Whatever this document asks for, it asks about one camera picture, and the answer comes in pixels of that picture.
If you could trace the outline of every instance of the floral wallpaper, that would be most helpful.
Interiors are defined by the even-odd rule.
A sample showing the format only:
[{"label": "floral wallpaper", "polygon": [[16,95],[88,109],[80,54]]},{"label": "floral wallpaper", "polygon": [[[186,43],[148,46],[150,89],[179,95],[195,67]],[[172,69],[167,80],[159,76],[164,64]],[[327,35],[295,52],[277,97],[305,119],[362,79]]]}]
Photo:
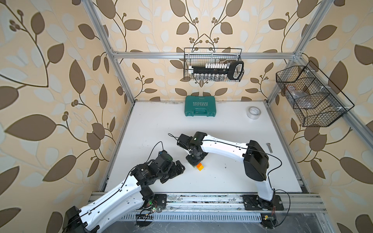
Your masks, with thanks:
[{"label": "floral wallpaper", "polygon": [[293,52],[318,0],[93,0],[112,47],[170,52],[177,47]]},{"label": "floral wallpaper", "polygon": [[[373,100],[373,3],[335,0],[307,45],[312,60],[356,105],[371,130]],[[371,232],[373,153],[340,118],[330,127],[301,127],[286,98],[272,110],[311,192],[319,193],[341,233]]]},{"label": "floral wallpaper", "polygon": [[57,233],[130,104],[80,1],[0,0],[0,15],[0,232]]},{"label": "floral wallpaper", "polygon": [[187,95],[215,96],[218,101],[266,100],[275,85],[281,59],[244,60],[240,82],[196,81],[184,78],[180,60],[121,59],[120,64],[137,100],[184,101]]}]

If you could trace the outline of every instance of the roll of tape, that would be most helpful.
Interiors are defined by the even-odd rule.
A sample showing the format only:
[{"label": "roll of tape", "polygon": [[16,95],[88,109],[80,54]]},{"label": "roll of tape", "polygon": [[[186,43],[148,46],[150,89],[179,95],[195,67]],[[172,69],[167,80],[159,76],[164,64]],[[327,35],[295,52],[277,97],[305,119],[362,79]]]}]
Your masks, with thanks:
[{"label": "roll of tape", "polygon": [[261,111],[257,107],[249,107],[249,109],[246,112],[247,116],[253,120],[258,119]]}]

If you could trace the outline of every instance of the black cable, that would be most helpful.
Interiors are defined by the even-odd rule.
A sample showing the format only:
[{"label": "black cable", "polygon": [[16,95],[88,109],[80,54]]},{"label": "black cable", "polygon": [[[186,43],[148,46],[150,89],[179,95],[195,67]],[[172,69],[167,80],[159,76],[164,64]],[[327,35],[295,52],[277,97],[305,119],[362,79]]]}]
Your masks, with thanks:
[{"label": "black cable", "polygon": [[157,142],[157,144],[156,144],[156,145],[153,147],[153,149],[151,150],[150,155],[149,155],[148,159],[146,160],[146,163],[147,163],[148,160],[150,159],[150,156],[151,156],[151,154],[152,154],[154,148],[158,145],[158,143],[161,143],[161,144],[162,144],[162,150],[163,150],[163,142],[162,142],[162,141]]},{"label": "black cable", "polygon": [[167,135],[168,135],[168,136],[171,136],[171,137],[173,137],[173,138],[175,138],[175,139],[176,139],[176,141],[179,141],[179,138],[177,138],[177,137],[173,136],[172,134],[168,133]]},{"label": "black cable", "polygon": [[[208,139],[208,140],[202,140],[202,141],[200,141],[200,142],[205,142],[205,141],[210,141],[210,142],[219,142],[219,143],[227,144],[227,145],[230,145],[230,146],[234,146],[234,147],[239,148],[239,149],[250,149],[250,150],[252,150],[252,151],[257,151],[257,150],[255,150],[255,149],[251,149],[251,148],[242,148],[242,147],[238,147],[237,145],[232,145],[232,144],[229,144],[229,143],[226,143],[226,142],[215,141],[215,140],[209,140],[209,139]],[[271,155],[271,154],[268,154],[268,153],[265,153],[265,152],[262,152],[262,151],[257,151],[257,152],[260,152],[260,153],[264,153],[264,154],[270,155],[270,156],[272,156],[272,157],[278,159],[278,160],[280,161],[280,163],[281,163],[280,166],[275,167],[274,169],[270,170],[270,171],[268,172],[268,174],[267,174],[268,181],[269,181],[269,185],[270,185],[271,188],[272,188],[271,181],[270,181],[270,179],[269,179],[269,173],[271,173],[271,171],[276,170],[277,168],[281,167],[281,166],[282,166],[282,161],[281,161],[281,159],[277,158],[277,157],[274,156],[274,155]]]},{"label": "black cable", "polygon": [[287,211],[286,214],[285,214],[285,218],[284,218],[284,219],[283,219],[279,224],[277,224],[276,226],[273,226],[273,228],[278,227],[279,225],[281,225],[281,224],[284,222],[284,220],[285,220],[286,217],[288,216],[288,213],[289,213],[289,210],[290,210],[290,205],[291,205],[290,195],[289,195],[286,191],[284,191],[284,190],[282,190],[282,189],[277,189],[277,190],[275,190],[275,191],[283,191],[283,192],[285,192],[285,193],[288,195],[288,197],[289,197],[289,208],[288,208],[288,211]]},{"label": "black cable", "polygon": [[127,176],[126,176],[126,179],[124,180],[124,182],[123,182],[123,184],[122,184],[122,186],[121,186],[120,188],[123,188],[123,185],[126,183],[126,180],[127,180],[128,176],[129,176],[130,172],[131,172],[135,167],[133,167],[133,168],[128,172],[128,174],[127,174]]}]

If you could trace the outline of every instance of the mounting plate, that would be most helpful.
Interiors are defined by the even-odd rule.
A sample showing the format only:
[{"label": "mounting plate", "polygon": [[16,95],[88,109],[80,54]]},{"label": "mounting plate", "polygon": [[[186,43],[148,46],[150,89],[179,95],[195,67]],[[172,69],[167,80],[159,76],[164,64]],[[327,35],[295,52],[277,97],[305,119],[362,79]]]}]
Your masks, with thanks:
[{"label": "mounting plate", "polygon": [[[261,203],[258,201],[258,195],[242,195],[242,198],[244,200],[245,210],[263,210],[263,208],[260,207]],[[279,195],[275,195],[273,205],[278,211],[284,210],[281,197]]]}]

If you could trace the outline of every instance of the vent grille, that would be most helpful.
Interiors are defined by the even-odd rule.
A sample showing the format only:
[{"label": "vent grille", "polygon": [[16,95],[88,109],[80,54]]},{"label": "vent grille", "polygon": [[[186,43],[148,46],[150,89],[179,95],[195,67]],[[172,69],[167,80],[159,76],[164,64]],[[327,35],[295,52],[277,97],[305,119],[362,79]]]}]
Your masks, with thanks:
[{"label": "vent grille", "polygon": [[[159,222],[245,222],[245,223],[260,223],[261,216],[259,213],[153,213],[154,221]],[[123,216],[119,221],[135,221],[136,212],[132,212]]]}]

